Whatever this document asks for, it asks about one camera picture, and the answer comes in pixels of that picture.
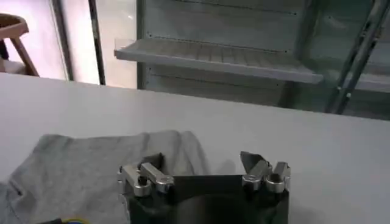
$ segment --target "pegboard panel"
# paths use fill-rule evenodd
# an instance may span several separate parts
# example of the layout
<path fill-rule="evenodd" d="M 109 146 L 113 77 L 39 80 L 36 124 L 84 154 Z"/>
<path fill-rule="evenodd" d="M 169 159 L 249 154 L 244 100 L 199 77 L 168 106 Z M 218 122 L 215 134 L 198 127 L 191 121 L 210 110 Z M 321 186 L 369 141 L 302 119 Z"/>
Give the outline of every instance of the pegboard panel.
<path fill-rule="evenodd" d="M 226 1 L 226 4 L 230 2 L 234 5 L 226 7 L 200 4 L 201 1 L 148 0 L 145 1 L 144 36 L 252 47 L 292 54 L 299 32 L 303 1 L 284 1 L 295 3 L 285 4 L 285 12 L 276 12 L 271 6 L 263 10 L 245 8 L 251 1 L 235 1 L 241 2 L 240 7 L 237 6 L 238 3 L 234 5 L 233 1 Z"/>
<path fill-rule="evenodd" d="M 277 104 L 281 96 L 280 91 L 271 89 L 232 86 L 159 75 L 148 75 L 145 80 L 145 88 L 163 93 L 272 106 Z"/>
<path fill-rule="evenodd" d="M 187 69 L 175 66 L 147 64 L 147 70 L 149 75 L 160 75 L 178 79 L 205 81 L 232 86 L 274 89 L 281 91 L 285 85 L 285 82 L 275 79 L 262 79 L 258 77 L 243 76 L 224 72 L 200 71 L 198 69 Z"/>
<path fill-rule="evenodd" d="M 368 0 L 321 0 L 308 56 L 344 61 L 364 24 L 371 6 Z"/>
<path fill-rule="evenodd" d="M 310 58 L 337 58 L 344 61 L 363 22 L 322 16 L 314 28 Z"/>
<path fill-rule="evenodd" d="M 302 11 L 302 5 L 304 5 L 305 0 L 246 0 L 246 1 L 237 1 L 237 0 L 174 0 L 181 2 L 190 2 L 190 3 L 200 3 L 200 4 L 211 4 L 217 6 L 230 6 L 243 9 L 252 9 L 252 10 L 265 10 L 265 11 L 274 11 L 274 12 L 285 12 L 285 13 L 300 13 Z"/>
<path fill-rule="evenodd" d="M 324 16 L 332 16 L 348 21 L 364 21 L 364 17 L 370 10 L 371 0 L 323 0 Z"/>

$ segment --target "white table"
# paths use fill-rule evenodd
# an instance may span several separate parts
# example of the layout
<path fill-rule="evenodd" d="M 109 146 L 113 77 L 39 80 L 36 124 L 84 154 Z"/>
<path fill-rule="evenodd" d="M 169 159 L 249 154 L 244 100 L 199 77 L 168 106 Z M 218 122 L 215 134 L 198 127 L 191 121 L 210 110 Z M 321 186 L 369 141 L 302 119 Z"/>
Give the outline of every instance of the white table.
<path fill-rule="evenodd" d="M 39 137 L 191 130 L 213 173 L 239 151 L 292 167 L 290 223 L 388 223 L 390 122 L 0 74 L 0 179 Z"/>

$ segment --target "wooden chair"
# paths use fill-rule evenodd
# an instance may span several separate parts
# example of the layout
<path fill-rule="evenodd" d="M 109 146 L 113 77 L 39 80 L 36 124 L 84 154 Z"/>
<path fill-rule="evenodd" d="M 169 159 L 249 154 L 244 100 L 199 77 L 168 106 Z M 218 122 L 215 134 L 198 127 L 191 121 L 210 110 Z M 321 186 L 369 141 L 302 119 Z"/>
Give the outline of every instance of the wooden chair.
<path fill-rule="evenodd" d="M 24 45 L 20 40 L 20 36 L 28 32 L 29 28 L 26 20 L 22 17 L 0 13 L 0 40 L 5 38 L 11 39 L 13 46 L 26 66 L 26 74 L 39 77 L 26 48 L 24 48 Z M 0 72 L 5 72 L 5 66 L 1 57 Z"/>

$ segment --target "gray fabric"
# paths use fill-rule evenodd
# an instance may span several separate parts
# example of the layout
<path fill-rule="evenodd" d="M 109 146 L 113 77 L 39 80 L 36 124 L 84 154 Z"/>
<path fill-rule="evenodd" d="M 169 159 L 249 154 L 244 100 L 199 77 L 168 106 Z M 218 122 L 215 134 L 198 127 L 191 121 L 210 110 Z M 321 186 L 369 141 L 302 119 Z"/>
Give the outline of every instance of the gray fabric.
<path fill-rule="evenodd" d="M 10 181 L 0 185 L 0 223 L 38 223 L 58 217 L 125 223 L 118 200 L 118 167 L 136 165 L 158 152 L 165 156 L 164 173 L 209 174 L 191 132 L 90 139 L 44 136 Z"/>

